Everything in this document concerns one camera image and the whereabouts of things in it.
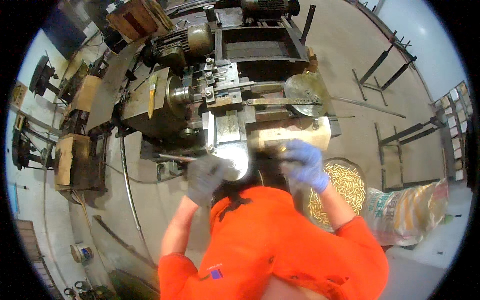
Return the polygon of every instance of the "yellow brush handle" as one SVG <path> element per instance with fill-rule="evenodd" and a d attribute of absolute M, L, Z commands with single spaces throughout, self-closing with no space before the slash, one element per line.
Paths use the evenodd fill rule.
<path fill-rule="evenodd" d="M 153 109 L 155 107 L 155 90 L 150 91 L 150 100 L 148 101 L 148 118 L 153 116 Z"/>

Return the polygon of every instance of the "blue glove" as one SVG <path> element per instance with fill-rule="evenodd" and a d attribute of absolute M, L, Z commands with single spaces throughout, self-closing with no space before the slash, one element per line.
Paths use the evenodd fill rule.
<path fill-rule="evenodd" d="M 324 172 L 322 151 L 301 140 L 289 141 L 286 150 L 279 157 L 286 161 L 299 162 L 290 166 L 288 175 L 299 182 L 309 184 L 316 192 L 323 192 L 330 178 Z"/>

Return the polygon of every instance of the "orange shirt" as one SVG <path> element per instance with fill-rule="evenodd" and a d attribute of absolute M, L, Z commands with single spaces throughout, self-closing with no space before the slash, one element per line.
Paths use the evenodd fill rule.
<path fill-rule="evenodd" d="M 275 275 L 329 299 L 376 299 L 384 289 L 387 258 L 363 218 L 328 233 L 298 213 L 282 190 L 254 187 L 251 202 L 211 211 L 210 245 L 197 270 L 179 253 L 160 259 L 162 300 L 260 299 Z"/>

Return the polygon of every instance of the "hand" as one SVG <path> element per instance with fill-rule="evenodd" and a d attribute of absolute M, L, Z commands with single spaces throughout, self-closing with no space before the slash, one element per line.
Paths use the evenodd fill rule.
<path fill-rule="evenodd" d="M 187 173 L 187 196 L 198 206 L 208 206 L 213 193 L 222 183 L 227 167 L 227 160 L 213 155 L 191 162 Z"/>
<path fill-rule="evenodd" d="M 281 153 L 279 157 L 300 163 L 290 166 L 290 170 L 287 171 L 288 175 L 309 184 L 318 193 L 323 192 L 330 182 L 330 178 L 324 172 L 322 151 L 301 140 L 289 141 L 285 147 L 285 152 Z"/>

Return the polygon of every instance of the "pile of brass pieces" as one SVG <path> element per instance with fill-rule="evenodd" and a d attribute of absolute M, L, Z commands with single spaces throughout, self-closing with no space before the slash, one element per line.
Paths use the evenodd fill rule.
<path fill-rule="evenodd" d="M 330 177 L 330 182 L 336 191 L 347 201 L 358 216 L 365 202 L 365 187 L 360 174 L 355 168 L 347 168 L 338 164 L 326 163 L 324 171 Z M 322 225 L 330 225 L 326 213 L 323 211 L 322 199 L 310 188 L 309 213 Z"/>

